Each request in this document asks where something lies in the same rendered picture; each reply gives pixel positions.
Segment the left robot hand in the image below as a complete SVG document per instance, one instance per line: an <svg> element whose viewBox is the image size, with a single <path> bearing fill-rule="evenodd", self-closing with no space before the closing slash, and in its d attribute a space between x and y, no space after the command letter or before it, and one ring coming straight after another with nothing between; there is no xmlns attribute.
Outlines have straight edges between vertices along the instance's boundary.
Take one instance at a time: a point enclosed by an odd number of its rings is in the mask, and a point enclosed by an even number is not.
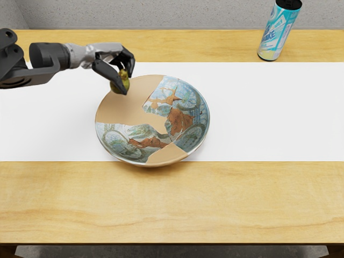
<svg viewBox="0 0 344 258"><path fill-rule="evenodd" d="M81 66L92 69L100 76L109 80L120 94L126 95L125 88L119 73L113 68L125 68L129 77L132 76L135 58L134 55L118 42L102 42L80 46L73 43L64 44L70 54L70 69Z"/></svg>

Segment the green pear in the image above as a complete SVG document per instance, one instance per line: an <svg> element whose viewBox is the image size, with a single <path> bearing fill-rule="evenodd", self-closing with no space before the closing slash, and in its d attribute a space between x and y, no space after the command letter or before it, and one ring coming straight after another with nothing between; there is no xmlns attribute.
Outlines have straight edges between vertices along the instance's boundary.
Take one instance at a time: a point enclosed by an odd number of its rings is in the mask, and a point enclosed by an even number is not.
<svg viewBox="0 0 344 258"><path fill-rule="evenodd" d="M127 91L129 91L129 88L130 88L130 80L129 80L129 77L128 77L128 72L127 72L127 70L126 69L121 69L120 71L119 71L119 76L120 76L120 78L121 78L121 81L122 81L122 83L123 83L123 85L124 85L124 88L127 90ZM121 94L122 95L122 93L120 92L120 90L111 82L110 83L110 88L111 88L111 91L112 92L114 92L115 94Z"/></svg>

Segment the patterned tan and blue plate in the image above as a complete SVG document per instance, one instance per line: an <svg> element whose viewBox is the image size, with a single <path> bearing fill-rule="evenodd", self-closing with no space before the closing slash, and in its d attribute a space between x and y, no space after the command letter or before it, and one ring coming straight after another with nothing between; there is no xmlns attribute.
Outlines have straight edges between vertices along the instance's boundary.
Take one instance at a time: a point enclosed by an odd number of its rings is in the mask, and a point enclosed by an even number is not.
<svg viewBox="0 0 344 258"><path fill-rule="evenodd" d="M210 112L196 88L164 75L139 76L130 86L126 95L110 91L96 113L97 136L112 156L136 166L160 167L200 147Z"/></svg>

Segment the light blue drink can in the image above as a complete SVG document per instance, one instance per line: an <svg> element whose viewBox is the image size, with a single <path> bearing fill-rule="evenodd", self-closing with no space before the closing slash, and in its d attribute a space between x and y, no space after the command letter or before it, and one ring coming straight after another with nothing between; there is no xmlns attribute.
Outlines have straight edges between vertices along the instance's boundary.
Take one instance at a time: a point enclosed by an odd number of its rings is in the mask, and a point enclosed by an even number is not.
<svg viewBox="0 0 344 258"><path fill-rule="evenodd" d="M261 59L274 61L280 56L301 7L301 0L275 0L257 49Z"/></svg>

